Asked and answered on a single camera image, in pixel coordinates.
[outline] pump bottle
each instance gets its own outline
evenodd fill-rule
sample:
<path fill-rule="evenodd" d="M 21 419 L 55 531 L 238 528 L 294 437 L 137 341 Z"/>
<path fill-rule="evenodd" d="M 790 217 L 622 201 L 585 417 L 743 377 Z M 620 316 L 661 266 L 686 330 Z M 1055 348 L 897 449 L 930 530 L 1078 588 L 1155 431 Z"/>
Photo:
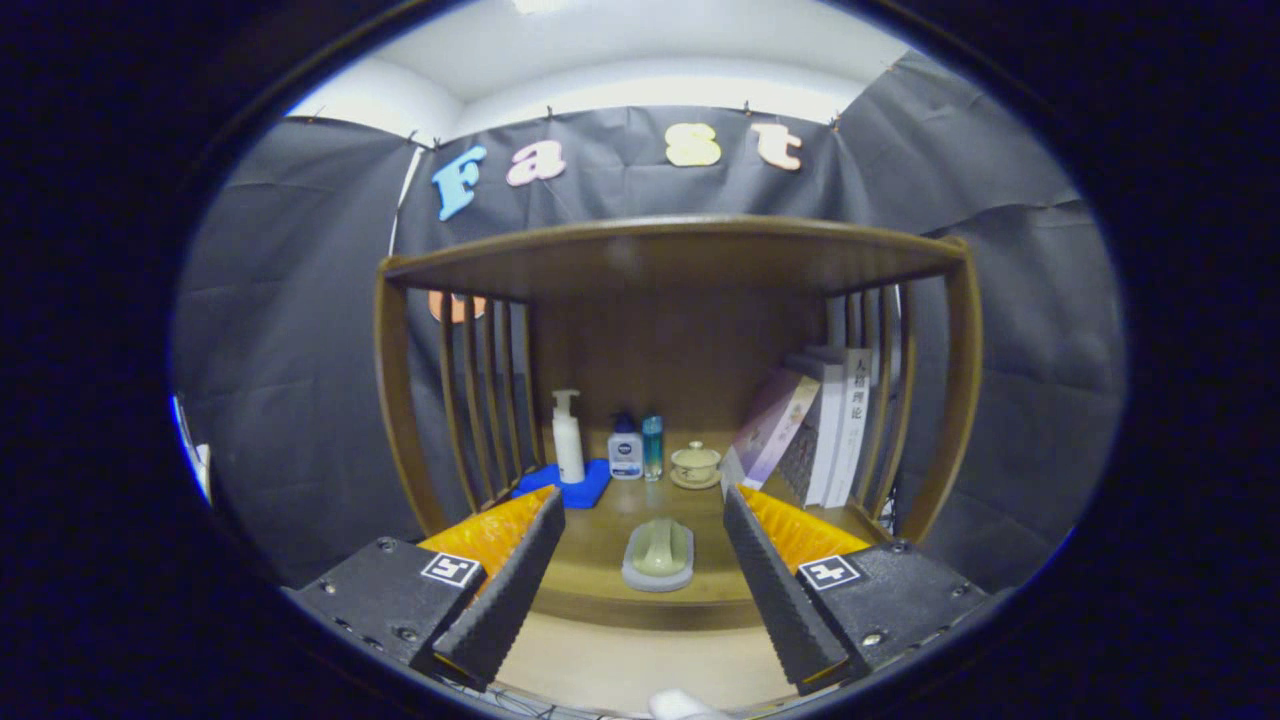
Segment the pump bottle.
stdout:
<path fill-rule="evenodd" d="M 568 401 L 575 395 L 581 395 L 576 389 L 557 389 L 556 409 L 552 410 L 552 436 L 556 439 L 556 462 L 561 469 L 561 483 L 575 484 L 582 482 L 582 436 L 577 429 L 577 418 L 568 414 Z"/>

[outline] white book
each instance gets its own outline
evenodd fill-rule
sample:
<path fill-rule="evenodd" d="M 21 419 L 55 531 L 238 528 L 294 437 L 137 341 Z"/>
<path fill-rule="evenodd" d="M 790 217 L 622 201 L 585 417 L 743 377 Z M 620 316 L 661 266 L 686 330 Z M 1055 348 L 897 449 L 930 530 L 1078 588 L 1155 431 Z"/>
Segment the white book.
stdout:
<path fill-rule="evenodd" d="M 795 489 L 803 491 L 796 495 L 804 501 L 805 507 L 822 505 L 836 471 L 836 456 L 840 447 L 840 410 L 845 402 L 845 366 L 842 363 L 827 363 L 812 355 L 795 354 L 787 355 L 783 359 L 783 365 L 822 383 L 818 398 L 809 407 L 809 415 L 805 418 L 805 425 L 812 427 L 817 436 L 813 438 L 812 452 L 803 456 L 808 478 L 794 478 L 797 483 Z"/>
<path fill-rule="evenodd" d="M 840 363 L 844 368 L 845 397 L 841 404 L 840 447 L 827 496 L 822 502 L 823 507 L 842 507 L 849 501 L 849 492 L 858 474 L 858 460 L 863 452 L 874 351 L 863 347 L 809 346 L 805 347 L 805 354 L 826 363 Z"/>

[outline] white ceiling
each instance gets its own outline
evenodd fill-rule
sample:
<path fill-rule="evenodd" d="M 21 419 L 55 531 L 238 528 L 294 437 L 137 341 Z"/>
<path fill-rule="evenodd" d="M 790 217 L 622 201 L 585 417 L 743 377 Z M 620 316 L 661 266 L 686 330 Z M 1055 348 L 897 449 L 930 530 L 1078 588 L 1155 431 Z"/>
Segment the white ceiling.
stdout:
<path fill-rule="evenodd" d="M 549 74 L 681 56 L 772 61 L 869 85 L 908 46 L 815 0 L 476 0 L 375 54 L 471 102 Z"/>

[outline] wooden cabinet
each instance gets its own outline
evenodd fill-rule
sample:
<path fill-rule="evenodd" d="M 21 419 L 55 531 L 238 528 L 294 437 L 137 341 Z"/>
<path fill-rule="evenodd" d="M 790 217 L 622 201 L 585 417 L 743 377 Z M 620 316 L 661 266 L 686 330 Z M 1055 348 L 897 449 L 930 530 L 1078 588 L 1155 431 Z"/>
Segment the wooden cabinet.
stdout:
<path fill-rule="evenodd" d="M 589 457 L 604 456 L 609 415 L 623 407 L 663 415 L 668 456 L 691 439 L 723 452 L 767 370 L 786 352 L 826 341 L 828 299 L 865 299 L 928 277 L 946 282 L 950 350 L 938 445 L 925 484 L 901 523 L 902 537 L 919 542 L 964 457 L 980 382 L 982 314 L 968 246 L 957 238 L 799 218 L 609 220 L 388 258 L 379 269 L 375 345 L 383 416 L 404 492 L 426 534 L 451 524 L 434 497 L 410 400 L 406 309 L 408 302 L 426 302 L 425 292 L 411 291 L 466 299 L 457 333 L 462 368 L 452 366 L 452 315 L 440 313 L 442 382 L 458 482 L 479 511 L 500 502 L 518 480 L 520 438 L 539 462 L 554 459 L 552 389 L 582 392 L 575 414 Z M 470 311 L 476 299 L 489 310 L 480 320 Z M 906 320 L 910 293 L 902 299 Z M 512 342 L 516 304 L 526 307 L 522 343 Z M 851 302 L 846 316 L 865 309 Z M 900 406 L 909 409 L 914 342 L 909 332 L 900 340 Z M 887 350 L 881 354 L 886 378 Z M 512 368 L 520 364 L 530 369 L 531 382 L 517 391 Z M 452 387 L 456 372 L 463 377 L 461 392 Z M 888 384 L 882 382 L 881 392 L 887 393 Z M 527 393 L 522 414 L 515 402 L 520 393 Z M 456 402 L 456 396 L 465 401 Z M 887 443 L 891 470 L 901 457 L 909 413 L 887 421 L 886 405 L 878 404 L 867 427 L 870 443 Z M 477 466 L 465 460 L 468 437 L 486 443 L 476 448 Z M 873 489 L 869 477 L 859 477 L 854 487 L 845 507 L 814 514 L 870 542 L 884 539 L 872 518 L 884 503 L 887 484 Z M 765 492 L 796 501 L 777 477 Z M 596 507 L 566 511 L 566 530 L 535 610 L 643 628 L 759 624 L 721 524 L 722 502 L 718 489 L 686 491 L 666 477 L 658 483 L 611 480 Z M 671 515 L 695 533 L 694 582 L 671 593 L 632 591 L 620 571 L 630 532 L 655 515 Z"/>

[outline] orange object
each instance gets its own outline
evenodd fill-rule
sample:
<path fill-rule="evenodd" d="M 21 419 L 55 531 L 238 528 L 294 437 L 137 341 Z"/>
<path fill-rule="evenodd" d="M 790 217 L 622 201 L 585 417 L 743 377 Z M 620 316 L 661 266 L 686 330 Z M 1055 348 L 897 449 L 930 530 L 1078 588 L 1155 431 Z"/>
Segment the orange object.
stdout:
<path fill-rule="evenodd" d="M 739 486 L 739 489 L 791 574 L 805 562 L 870 547 L 870 543 L 760 491 L 746 486 Z"/>
<path fill-rule="evenodd" d="M 479 560 L 488 575 L 476 591 L 476 597 L 479 597 L 489 585 L 489 580 L 507 564 L 553 489 L 554 486 L 547 486 L 536 492 L 490 507 L 426 538 L 417 546 L 435 552 L 448 552 Z"/>

